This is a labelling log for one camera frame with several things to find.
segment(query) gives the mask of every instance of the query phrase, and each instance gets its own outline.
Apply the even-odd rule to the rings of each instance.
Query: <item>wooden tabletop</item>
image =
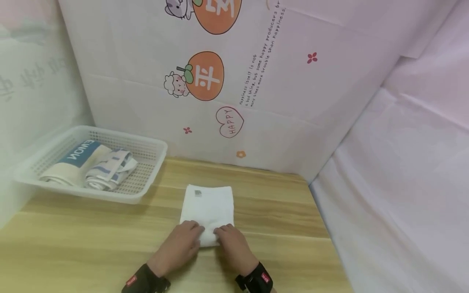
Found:
[[[297,175],[167,158],[138,205],[40,191],[0,230],[0,292],[116,293],[178,224],[188,184],[231,186],[234,225],[282,292],[352,292]],[[219,248],[168,276],[169,292],[237,292]]]

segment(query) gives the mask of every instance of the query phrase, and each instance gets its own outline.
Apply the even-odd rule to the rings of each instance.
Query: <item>folded towel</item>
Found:
[[[110,148],[98,141],[84,141],[42,173],[39,180],[83,187],[86,172],[95,165],[99,157],[110,151]]]
[[[137,167],[138,162],[132,153],[125,149],[115,149],[103,155],[98,164],[85,176],[85,187],[97,190],[114,190]]]
[[[206,188],[188,185],[180,223],[192,220],[198,222],[205,227],[200,236],[200,246],[217,246],[219,244],[213,230],[227,224],[234,225],[233,212],[231,187]]]

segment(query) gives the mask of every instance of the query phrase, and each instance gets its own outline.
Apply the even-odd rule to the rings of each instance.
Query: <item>white plastic basket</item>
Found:
[[[111,149],[122,147],[131,151],[138,162],[137,168],[114,191],[101,191],[39,181],[39,176],[45,170],[85,140],[97,140]],[[155,180],[165,159],[167,149],[168,145],[157,139],[90,126],[77,126],[51,140],[35,155],[24,161],[16,170],[15,180],[70,195],[137,204]]]

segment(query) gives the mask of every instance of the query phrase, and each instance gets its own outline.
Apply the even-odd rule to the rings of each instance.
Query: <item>right hand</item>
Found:
[[[216,228],[213,233],[219,237],[229,264],[241,276],[249,275],[259,265],[259,260],[251,252],[246,238],[233,225]]]

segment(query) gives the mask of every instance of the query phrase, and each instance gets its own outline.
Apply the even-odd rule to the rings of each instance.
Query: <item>wristband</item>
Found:
[[[121,293],[163,293],[171,286],[166,278],[157,277],[147,264],[138,269],[126,283]]]
[[[250,293],[270,293],[273,288],[272,278],[261,263],[249,275],[236,277],[236,282],[241,290]]]

